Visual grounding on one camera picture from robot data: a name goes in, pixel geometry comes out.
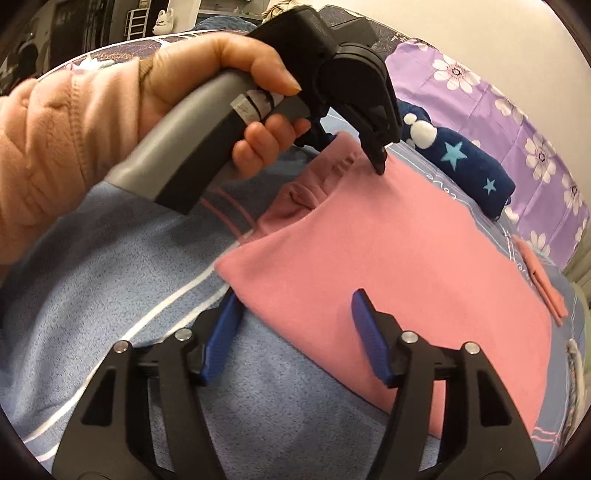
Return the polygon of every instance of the metal pin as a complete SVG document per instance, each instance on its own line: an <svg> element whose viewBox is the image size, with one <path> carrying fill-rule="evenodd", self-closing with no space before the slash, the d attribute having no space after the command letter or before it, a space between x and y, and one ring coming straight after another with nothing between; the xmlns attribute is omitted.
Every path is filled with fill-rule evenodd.
<svg viewBox="0 0 591 480"><path fill-rule="evenodd" d="M113 345L113 350L115 353L123 353L129 348L129 342L125 340L119 340L116 344Z"/></svg>
<svg viewBox="0 0 591 480"><path fill-rule="evenodd" d="M464 345L464 348L470 355L476 355L480 352L480 346L474 342L468 342L466 345Z"/></svg>
<svg viewBox="0 0 591 480"><path fill-rule="evenodd" d="M193 336L193 332L189 328L181 328L180 330L177 330L176 332L174 332L174 337L179 342L184 342L186 340L189 340L192 336Z"/></svg>
<svg viewBox="0 0 591 480"><path fill-rule="evenodd" d="M418 335L410 330L403 332L401 338L404 343L417 343L418 341Z"/></svg>

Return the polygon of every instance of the finger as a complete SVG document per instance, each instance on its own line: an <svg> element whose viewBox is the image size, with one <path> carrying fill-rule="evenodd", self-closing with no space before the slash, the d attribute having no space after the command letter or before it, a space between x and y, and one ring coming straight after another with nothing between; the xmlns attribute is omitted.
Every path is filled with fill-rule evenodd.
<svg viewBox="0 0 591 480"><path fill-rule="evenodd" d="M265 90L282 95L301 91L272 47L254 38L228 33L208 34L161 48L154 54L145 88L173 106L226 67L250 72Z"/></svg>
<svg viewBox="0 0 591 480"><path fill-rule="evenodd" d="M289 120L280 113L271 115L265 122L265 128L275 137L279 143L279 150L282 152L290 148L296 141L296 130Z"/></svg>
<svg viewBox="0 0 591 480"><path fill-rule="evenodd" d="M294 130L295 130L295 137L299 138L301 137L303 134L305 134L310 127L312 126L312 124L310 123L310 121L307 118L300 118L299 120L296 120L294 122Z"/></svg>
<svg viewBox="0 0 591 480"><path fill-rule="evenodd" d="M281 151L277 139L259 122L246 127L244 140L252 147L254 153L262 158L266 167L275 161Z"/></svg>
<svg viewBox="0 0 591 480"><path fill-rule="evenodd" d="M265 168L262 158L254 152L246 140L236 142L232 150L232 160L243 179L249 179Z"/></svg>

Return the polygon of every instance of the star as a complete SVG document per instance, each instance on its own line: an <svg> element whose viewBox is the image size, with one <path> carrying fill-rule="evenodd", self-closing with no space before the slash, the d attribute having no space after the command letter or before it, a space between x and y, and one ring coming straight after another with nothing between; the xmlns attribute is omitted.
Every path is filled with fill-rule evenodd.
<svg viewBox="0 0 591 480"><path fill-rule="evenodd" d="M495 181L490 181L489 179L486 179L486 185L484 185L482 188L488 192L488 195L490 195L492 191L496 192Z"/></svg>
<svg viewBox="0 0 591 480"><path fill-rule="evenodd" d="M458 160L468 158L462 153L462 144L463 142L459 142L454 147L452 147L449 143L445 142L447 153L441 157L441 161L448 161L450 164L452 164L453 171L456 171L456 163Z"/></svg>

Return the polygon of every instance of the folded pink cloth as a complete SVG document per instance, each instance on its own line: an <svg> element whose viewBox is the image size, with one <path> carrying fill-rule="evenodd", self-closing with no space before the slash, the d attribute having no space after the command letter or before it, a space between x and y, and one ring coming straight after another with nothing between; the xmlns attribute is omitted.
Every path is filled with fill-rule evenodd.
<svg viewBox="0 0 591 480"><path fill-rule="evenodd" d="M374 376L351 316L364 288L375 307L433 345L478 342L528 427L538 418L550 357L548 310L475 226L464 205L390 156L373 171L339 136L259 221L254 240L218 273L279 335L383 410L394 392ZM430 431L440 434L444 386Z"/></svg>
<svg viewBox="0 0 591 480"><path fill-rule="evenodd" d="M562 327L562 319L569 314L566 305L564 305L564 297L553 287L546 274L546 270L544 270L544 267L540 263L540 259L538 259L527 242L517 235L513 235L513 241L523 257L527 271L530 273L531 281L540 293L552 317L554 317L556 325Z"/></svg>

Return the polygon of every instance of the human hand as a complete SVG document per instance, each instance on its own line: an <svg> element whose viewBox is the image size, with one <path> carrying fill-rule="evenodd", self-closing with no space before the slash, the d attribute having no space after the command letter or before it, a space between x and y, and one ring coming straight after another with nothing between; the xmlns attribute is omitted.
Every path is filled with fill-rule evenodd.
<svg viewBox="0 0 591 480"><path fill-rule="evenodd" d="M291 96L301 91L279 54L254 38L215 33L177 42L154 54L151 70L142 81L139 139L198 85L227 67L249 72L261 88L271 92ZM236 168L242 177L252 177L271 165L309 128L306 119L291 124L280 114L271 115L264 125L251 123L244 139L234 145L232 159Z"/></svg>

